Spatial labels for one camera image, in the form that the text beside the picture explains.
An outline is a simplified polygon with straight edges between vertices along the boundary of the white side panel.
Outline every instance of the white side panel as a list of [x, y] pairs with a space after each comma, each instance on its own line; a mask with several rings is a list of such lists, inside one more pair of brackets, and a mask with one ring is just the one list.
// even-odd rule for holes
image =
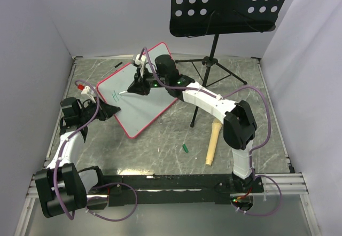
[[[209, 55], [213, 36], [174, 37], [169, 31], [171, 0], [42, 0], [73, 56], [135, 54], [166, 42], [171, 53]], [[286, 0], [281, 23], [292, 0]], [[220, 36], [217, 55], [262, 57], [275, 32]]]
[[42, 168], [71, 64], [41, 0], [0, 0], [1, 235], [14, 235]]
[[305, 177], [323, 235], [342, 232], [341, 22], [342, 0], [294, 0], [261, 60], [287, 151]]

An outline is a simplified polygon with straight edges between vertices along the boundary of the cable tie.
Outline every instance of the cable tie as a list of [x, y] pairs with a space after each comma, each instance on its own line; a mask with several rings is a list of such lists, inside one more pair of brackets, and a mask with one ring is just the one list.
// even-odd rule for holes
[[199, 88], [197, 89], [195, 94], [197, 94], [202, 88], [203, 88], [203, 86], [199, 85]]

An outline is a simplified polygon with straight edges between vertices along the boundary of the music stand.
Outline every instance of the music stand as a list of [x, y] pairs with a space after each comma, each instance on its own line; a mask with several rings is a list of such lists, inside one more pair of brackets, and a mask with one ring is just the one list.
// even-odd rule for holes
[[[214, 35], [209, 57], [203, 59], [175, 60], [178, 62], [201, 61], [205, 65], [204, 78], [198, 70], [203, 86], [210, 86], [229, 76], [233, 76], [242, 83], [242, 78], [218, 63], [214, 58], [220, 34], [268, 32], [275, 29], [278, 12], [285, 0], [171, 0], [170, 32], [176, 37], [199, 37]], [[207, 85], [210, 68], [219, 66], [229, 75], [210, 85]], [[195, 109], [190, 126], [193, 127], [198, 107]]]

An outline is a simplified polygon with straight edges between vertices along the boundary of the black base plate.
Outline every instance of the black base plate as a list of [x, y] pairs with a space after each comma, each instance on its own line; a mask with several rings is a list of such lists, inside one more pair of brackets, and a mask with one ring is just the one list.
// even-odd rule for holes
[[[139, 204], [214, 202], [230, 204], [230, 194], [237, 191], [231, 174], [104, 176], [104, 183], [126, 183], [137, 191]], [[251, 183], [252, 193], [263, 192], [261, 178]], [[134, 204], [134, 193], [125, 186], [111, 187], [109, 206]]]

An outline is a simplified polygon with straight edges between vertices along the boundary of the gray marble surface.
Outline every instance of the gray marble surface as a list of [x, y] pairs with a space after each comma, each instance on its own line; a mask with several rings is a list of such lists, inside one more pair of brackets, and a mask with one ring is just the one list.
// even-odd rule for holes
[[[124, 65], [130, 62], [130, 59], [77, 59], [68, 97], [75, 96], [84, 100], [80, 95], [80, 91], [73, 84], [75, 79], [81, 78], [96, 85], [113, 73], [116, 69], [111, 69], [120, 61]], [[248, 81], [250, 85], [259, 88], [266, 96], [257, 60], [222, 58], [219, 59], [219, 62]], [[195, 64], [202, 76], [204, 76], [205, 67], [200, 62]], [[177, 67], [182, 74], [201, 82], [190, 63], [181, 63]], [[213, 66], [208, 84], [226, 75], [225, 71]], [[231, 76], [210, 86], [209, 89], [215, 93], [225, 95], [240, 86], [242, 86], [242, 83]], [[267, 119], [261, 98], [253, 90], [242, 90], [230, 97], [230, 99], [235, 101], [244, 99], [251, 105], [258, 124], [254, 146], [259, 145], [267, 135]], [[231, 173], [233, 165], [232, 152], [231, 148], [223, 140], [222, 131], [217, 143], [213, 165], [211, 167], [205, 165], [214, 117], [200, 109], [195, 127], [191, 128], [190, 122], [194, 109], [193, 105], [177, 101], [135, 139], [130, 139], [125, 135], [115, 118], [105, 122], [94, 121], [89, 125], [87, 142], [76, 166], [78, 169], [83, 169], [97, 165], [105, 175]], [[265, 147], [253, 153], [256, 172], [289, 172], [279, 131], [273, 114], [271, 116], [271, 139]], [[54, 155], [57, 150], [59, 144], [58, 134], [59, 131], [55, 137], [51, 155]], [[184, 143], [189, 149], [188, 153], [182, 148]]]

